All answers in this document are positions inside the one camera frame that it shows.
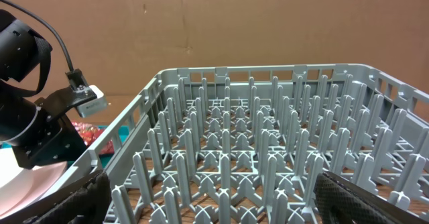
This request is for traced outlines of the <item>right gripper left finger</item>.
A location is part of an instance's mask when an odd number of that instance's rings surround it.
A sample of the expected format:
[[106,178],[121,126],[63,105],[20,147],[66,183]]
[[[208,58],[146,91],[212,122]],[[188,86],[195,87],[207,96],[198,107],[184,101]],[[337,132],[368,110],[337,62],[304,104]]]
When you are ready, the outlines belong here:
[[102,223],[111,203],[107,173],[97,170],[1,220],[1,224]]

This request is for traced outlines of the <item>red snack wrapper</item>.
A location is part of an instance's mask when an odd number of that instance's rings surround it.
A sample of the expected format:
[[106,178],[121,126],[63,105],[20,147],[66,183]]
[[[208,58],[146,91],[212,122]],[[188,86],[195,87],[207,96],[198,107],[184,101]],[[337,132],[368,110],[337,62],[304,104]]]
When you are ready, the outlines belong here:
[[[82,122],[72,122],[72,124],[75,130],[77,130],[80,137],[83,139],[87,147],[92,145],[97,140],[97,138],[104,132],[104,129],[101,129],[100,127],[97,127],[96,125],[93,125],[93,124],[82,123]],[[113,153],[114,153],[113,142],[109,140],[108,144],[102,148],[100,155],[113,154]]]

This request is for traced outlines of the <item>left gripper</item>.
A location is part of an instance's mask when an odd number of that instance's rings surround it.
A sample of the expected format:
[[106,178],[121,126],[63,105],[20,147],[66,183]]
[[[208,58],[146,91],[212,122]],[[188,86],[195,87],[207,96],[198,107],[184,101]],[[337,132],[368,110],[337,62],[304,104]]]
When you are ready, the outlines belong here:
[[11,139],[18,166],[32,169],[77,160],[86,144],[66,113],[97,98],[89,87],[74,91],[66,87],[35,103],[36,115],[18,136]]

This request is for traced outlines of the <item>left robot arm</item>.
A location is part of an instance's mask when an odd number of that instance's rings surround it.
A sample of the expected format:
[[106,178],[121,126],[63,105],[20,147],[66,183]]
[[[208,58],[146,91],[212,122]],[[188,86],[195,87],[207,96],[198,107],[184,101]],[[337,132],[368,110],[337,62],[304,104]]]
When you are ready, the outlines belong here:
[[1,11],[1,143],[12,147],[25,169],[75,161],[86,150],[66,115],[97,97],[79,69],[67,73],[68,87],[29,101],[46,84],[51,51],[41,35]]

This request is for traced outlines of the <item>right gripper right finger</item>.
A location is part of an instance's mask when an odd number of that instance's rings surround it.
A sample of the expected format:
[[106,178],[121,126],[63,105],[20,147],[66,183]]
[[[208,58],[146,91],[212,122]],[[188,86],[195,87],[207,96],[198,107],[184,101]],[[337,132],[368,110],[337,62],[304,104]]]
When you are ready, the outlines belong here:
[[323,223],[428,224],[332,172],[317,176],[314,194]]

